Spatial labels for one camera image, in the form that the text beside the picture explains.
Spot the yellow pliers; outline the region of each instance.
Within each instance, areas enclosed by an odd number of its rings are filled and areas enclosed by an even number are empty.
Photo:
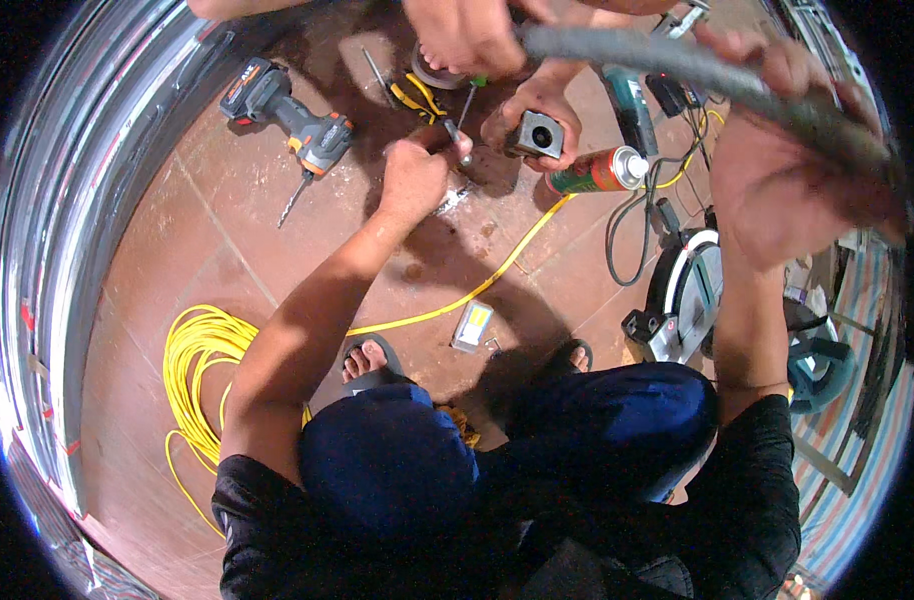
[[[423,94],[429,108],[415,102],[415,100],[401,90],[400,86],[396,83],[391,83],[391,93],[402,103],[402,105],[406,106],[408,109],[419,112],[421,117],[427,117],[428,125],[433,125],[434,121],[437,120],[437,117],[447,114],[446,110],[441,110],[434,102],[434,92],[430,91],[430,89],[424,85],[423,81],[418,79],[413,73],[407,74],[407,81],[413,84],[414,88],[420,90],[420,93]]]

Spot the blue shorts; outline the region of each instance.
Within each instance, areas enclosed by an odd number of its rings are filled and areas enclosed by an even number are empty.
[[[488,481],[559,481],[588,502],[659,500],[700,460],[717,396],[688,366],[643,363],[569,374],[511,408],[510,441],[474,452],[412,383],[382,385],[319,411],[300,442],[308,496],[337,531],[423,538],[465,515]]]

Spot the sandal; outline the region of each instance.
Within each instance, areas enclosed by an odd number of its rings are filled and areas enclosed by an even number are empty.
[[[586,353],[586,370],[588,373],[593,369],[593,350],[590,344],[583,340],[570,340],[560,345],[550,357],[550,361],[537,373],[535,380],[544,381],[547,379],[562,378],[564,375],[579,374],[582,371],[570,361],[570,355],[577,348],[583,348]]]
[[[369,390],[377,386],[389,385],[391,383],[413,383],[407,376],[403,375],[403,368],[400,366],[400,359],[397,358],[393,346],[384,339],[382,335],[376,333],[365,333],[347,340],[346,349],[343,351],[343,362],[350,358],[350,352],[358,348],[367,340],[377,342],[377,345],[384,351],[387,357],[387,365],[378,370],[365,372],[359,377],[355,377],[343,384],[341,392],[343,397],[356,396],[361,391]]]

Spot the coiled yellow cable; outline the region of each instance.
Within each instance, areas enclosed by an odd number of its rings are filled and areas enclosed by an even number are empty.
[[[707,113],[717,117],[722,124],[724,123],[724,118],[716,111],[709,110]],[[662,183],[657,187],[663,188],[675,184],[689,164],[690,160],[688,159],[687,162],[683,163],[679,172],[673,178],[666,184]],[[513,261],[520,256],[520,253],[530,244],[531,240],[534,239],[534,236],[555,214],[557,214],[558,210],[562,209],[563,206],[570,202],[575,196],[576,194],[564,196],[554,204],[550,210],[543,214],[534,226],[530,228],[530,231],[523,236],[520,243],[513,248],[513,251],[503,264],[466,296],[451,302],[447,306],[438,308],[437,310],[415,315],[414,317],[408,317],[406,319],[392,320],[389,323],[383,322],[374,326],[367,325],[362,328],[357,327],[347,331],[346,335],[361,335],[374,331],[401,328],[403,325],[407,326],[416,322],[418,323],[439,317],[440,315],[456,310],[469,303],[479,294],[483,294],[487,288],[493,285],[493,282],[496,282],[508,269],[510,269]],[[184,318],[191,313],[198,311],[200,311],[199,315],[187,318],[186,322],[182,323]],[[200,388],[203,381],[203,374],[206,373],[206,370],[211,366],[220,363],[240,364],[244,352],[247,351],[250,342],[253,341],[253,338],[256,335],[257,328],[250,323],[229,315],[216,306],[198,304],[183,311],[174,320],[174,323],[170,327],[170,332],[167,335],[167,345],[164,348],[163,380],[164,385],[167,388],[167,398],[170,402],[171,409],[174,411],[174,418],[176,419],[177,426],[176,429],[167,434],[167,438],[164,440],[164,447],[167,452],[167,464],[170,466],[170,473],[174,474],[176,485],[180,487],[180,490],[183,491],[183,494],[190,500],[190,503],[197,510],[200,517],[207,522],[207,525],[210,525],[210,527],[221,536],[223,536],[223,533],[210,522],[210,519],[206,517],[203,510],[200,510],[197,502],[190,496],[190,493],[177,476],[176,469],[174,468],[174,461],[171,457],[170,441],[175,435],[186,439],[187,444],[190,446],[190,450],[193,451],[199,462],[203,464],[211,474],[217,474],[217,463],[220,462],[220,438],[217,437],[217,434],[214,433],[213,429],[210,427],[200,405]],[[190,373],[192,373],[193,376],[190,379],[190,384],[188,386],[187,379]],[[229,392],[230,386],[228,385],[226,390],[223,391],[223,397],[221,398],[220,403],[221,431],[223,431],[223,403],[226,402],[226,397]],[[303,425],[306,426],[307,422],[312,417],[310,409],[305,407]]]

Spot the spray can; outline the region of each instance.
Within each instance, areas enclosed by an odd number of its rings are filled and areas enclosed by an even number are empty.
[[[630,146],[578,156],[569,169],[548,173],[547,186],[558,194],[635,190],[650,164]]]

